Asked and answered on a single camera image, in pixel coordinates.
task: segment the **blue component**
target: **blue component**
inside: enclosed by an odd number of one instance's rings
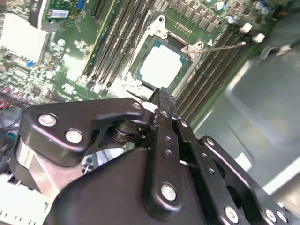
[[[76,8],[78,10],[82,10],[84,7],[84,4],[85,4],[85,0],[78,0],[78,4],[77,4]]]
[[[26,66],[31,67],[33,64],[34,64],[34,62],[32,60],[30,60],[26,63]]]

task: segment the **motherboard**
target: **motherboard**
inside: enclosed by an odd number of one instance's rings
[[[147,99],[161,88],[191,120],[289,2],[1,0],[0,89],[39,104]]]

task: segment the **silver screw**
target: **silver screw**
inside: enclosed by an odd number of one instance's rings
[[[54,126],[56,123],[57,123],[57,120],[54,116],[52,115],[49,115],[49,114],[44,114],[44,115],[41,115],[39,118],[38,118],[38,122],[40,124],[42,124],[43,126],[46,126],[46,127],[52,127]]]
[[[279,218],[281,218],[282,221],[287,224],[288,221],[287,221],[287,218],[285,217],[285,215],[279,210],[277,210],[276,212],[277,212],[277,215],[279,216]]]
[[[266,215],[267,215],[267,217],[269,218],[269,220],[271,220],[272,222],[275,223],[275,222],[277,221],[277,219],[276,219],[274,213],[273,213],[271,210],[266,209]]]
[[[168,113],[167,113],[166,111],[164,111],[164,110],[160,111],[160,113],[161,113],[164,117],[168,117],[168,116],[169,116]]]
[[[161,186],[161,193],[169,201],[174,201],[176,199],[176,191],[171,185],[163,184]]]
[[[190,50],[188,50],[187,54],[189,57],[194,57],[196,52],[193,49],[190,49]]]
[[[239,222],[239,217],[233,208],[226,206],[224,211],[225,211],[226,216],[228,217],[228,219],[230,219],[231,222],[233,222],[235,224],[237,224]]]
[[[134,108],[138,109],[138,110],[141,109],[140,104],[138,104],[137,102],[134,102],[134,103],[132,104],[132,106],[133,106]]]
[[[207,142],[208,142],[208,144],[210,144],[211,146],[214,146],[215,144],[214,144],[214,142],[211,140],[211,139],[206,139],[207,140]]]
[[[77,130],[69,130],[66,132],[66,139],[72,143],[79,143],[83,139],[83,135]]]
[[[188,127],[188,123],[186,123],[184,120],[181,121],[181,124],[186,128]]]

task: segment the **chip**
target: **chip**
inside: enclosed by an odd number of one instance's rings
[[[209,21],[207,19],[203,18],[198,26],[201,28],[205,28],[208,23],[209,23]]]
[[[180,2],[179,5],[177,6],[176,11],[181,14],[186,9],[186,7],[187,7],[186,4]]]
[[[190,19],[193,14],[194,14],[194,10],[189,7],[189,8],[187,8],[187,10],[183,16],[187,19]]]
[[[229,10],[229,15],[234,16],[235,13],[236,13],[236,9],[235,9],[235,8],[231,8],[231,9]]]
[[[34,86],[33,87],[33,89],[32,89],[32,93],[34,94],[34,95],[40,95],[41,94],[41,89],[40,88],[38,88],[38,87],[36,87],[36,86]]]
[[[210,24],[208,25],[208,27],[206,28],[206,32],[211,33],[214,29],[216,28],[216,26],[214,24]]]
[[[192,23],[195,23],[195,24],[198,24],[201,20],[201,16],[199,13],[195,13],[195,15],[193,16],[191,22]]]

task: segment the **white connector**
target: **white connector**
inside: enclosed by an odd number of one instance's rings
[[[251,30],[251,28],[252,28],[252,25],[249,24],[249,23],[246,23],[244,26],[242,26],[240,28],[240,32],[242,32],[242,33],[249,33],[249,31]]]

